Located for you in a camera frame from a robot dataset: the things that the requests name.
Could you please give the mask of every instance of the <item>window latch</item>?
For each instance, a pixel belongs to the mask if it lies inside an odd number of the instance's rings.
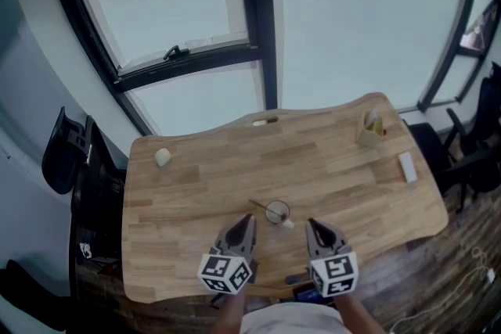
[[[167,53],[165,53],[164,60],[167,59],[177,59],[178,57],[185,56],[189,54],[189,49],[180,49],[179,46],[172,46]]]

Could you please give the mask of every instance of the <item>cable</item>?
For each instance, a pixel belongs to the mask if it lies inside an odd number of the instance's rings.
[[[475,246],[471,250],[471,256],[474,259],[478,258],[477,267],[474,268],[472,271],[470,271],[469,273],[467,273],[463,277],[463,279],[460,281],[460,283],[457,285],[457,287],[442,301],[442,303],[440,303],[438,306],[432,307],[430,309],[426,309],[425,311],[421,311],[420,313],[415,314],[413,316],[409,316],[408,318],[401,318],[400,320],[397,320],[396,323],[394,323],[392,325],[392,327],[390,329],[390,334],[395,334],[395,328],[397,327],[397,325],[399,325],[403,321],[413,320],[415,318],[418,318],[419,316],[422,316],[423,314],[426,314],[426,313],[432,312],[432,311],[436,311],[437,309],[440,309],[441,307],[443,307],[447,303],[447,301],[450,300],[452,298],[452,296],[457,292],[457,290],[465,282],[465,280],[468,277],[470,277],[471,275],[473,275],[475,272],[480,271],[481,272],[480,278],[483,280],[489,272],[489,269],[487,268],[487,255],[478,246]]]

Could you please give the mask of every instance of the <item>pen holder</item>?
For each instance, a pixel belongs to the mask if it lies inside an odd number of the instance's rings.
[[[357,127],[357,138],[355,140],[359,145],[370,146],[376,148],[383,140],[383,119],[379,118],[372,127],[365,128],[366,118],[369,116],[368,111],[363,110],[360,113],[359,125]]]

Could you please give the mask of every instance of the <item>white shirt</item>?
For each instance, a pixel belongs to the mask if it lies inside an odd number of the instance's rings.
[[[240,334],[351,334],[333,307],[278,303],[243,316]]]

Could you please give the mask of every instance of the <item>small cylindrical object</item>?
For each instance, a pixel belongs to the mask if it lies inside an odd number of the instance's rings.
[[[289,228],[290,230],[294,229],[294,223],[288,218],[282,223],[283,227]]]
[[[165,166],[170,159],[172,159],[172,155],[165,148],[158,149],[157,153],[155,153],[155,163],[157,164],[158,167]]]

